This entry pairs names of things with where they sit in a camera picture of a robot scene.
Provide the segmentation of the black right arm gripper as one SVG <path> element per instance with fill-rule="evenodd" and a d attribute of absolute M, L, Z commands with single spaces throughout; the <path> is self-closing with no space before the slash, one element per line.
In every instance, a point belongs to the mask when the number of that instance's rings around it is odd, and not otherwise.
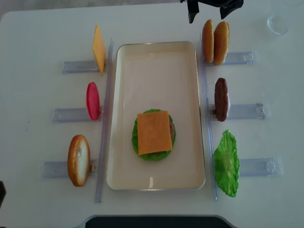
<path fill-rule="evenodd" d="M 234 10 L 241 8 L 244 4 L 243 0 L 187 0 L 189 23 L 193 23 L 195 16 L 199 13 L 198 2 L 220 7 L 221 19 L 224 19 Z"/>

